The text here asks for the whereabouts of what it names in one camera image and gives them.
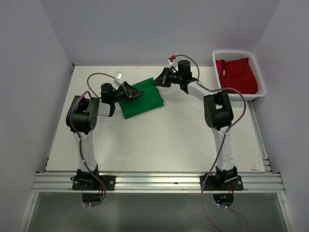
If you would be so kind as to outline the green t shirt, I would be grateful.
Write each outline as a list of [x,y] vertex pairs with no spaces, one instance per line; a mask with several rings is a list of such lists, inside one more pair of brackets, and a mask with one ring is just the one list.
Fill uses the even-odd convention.
[[133,85],[134,88],[141,90],[144,94],[132,101],[119,102],[120,108],[125,119],[140,115],[164,106],[164,100],[160,95],[157,86],[152,85],[154,78],[148,78]]

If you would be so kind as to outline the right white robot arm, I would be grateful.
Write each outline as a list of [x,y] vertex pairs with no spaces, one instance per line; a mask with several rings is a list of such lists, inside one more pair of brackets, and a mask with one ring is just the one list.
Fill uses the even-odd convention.
[[158,87],[171,87],[178,84],[186,94],[196,97],[203,103],[204,118],[212,130],[216,158],[210,171],[201,177],[202,190],[224,190],[237,180],[238,171],[233,160],[230,142],[230,129],[234,114],[228,93],[224,90],[209,90],[192,76],[191,65],[187,60],[178,62],[178,70],[165,67],[151,83]]

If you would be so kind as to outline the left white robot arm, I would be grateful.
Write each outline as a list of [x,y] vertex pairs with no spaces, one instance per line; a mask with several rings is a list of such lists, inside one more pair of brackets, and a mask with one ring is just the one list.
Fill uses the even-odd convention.
[[117,89],[112,84],[105,83],[100,89],[101,97],[86,98],[88,91],[75,96],[66,116],[66,124],[74,134],[79,154],[79,168],[73,178],[74,184],[91,190],[103,187],[93,145],[93,132],[99,111],[102,111],[103,116],[112,117],[117,102],[133,101],[144,95],[144,91],[127,82],[120,83]]

